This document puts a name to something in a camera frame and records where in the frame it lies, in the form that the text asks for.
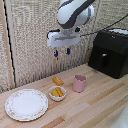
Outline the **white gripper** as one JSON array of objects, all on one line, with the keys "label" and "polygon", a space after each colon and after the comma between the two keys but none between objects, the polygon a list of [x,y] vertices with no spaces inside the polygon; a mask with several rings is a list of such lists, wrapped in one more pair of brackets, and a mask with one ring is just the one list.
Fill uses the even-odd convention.
[{"label": "white gripper", "polygon": [[[78,32],[71,35],[64,35],[60,29],[52,30],[47,34],[47,46],[56,48],[61,46],[75,45],[80,41],[80,34]],[[71,49],[67,48],[67,55],[71,54]],[[58,57],[58,50],[55,50],[54,56]]]}]

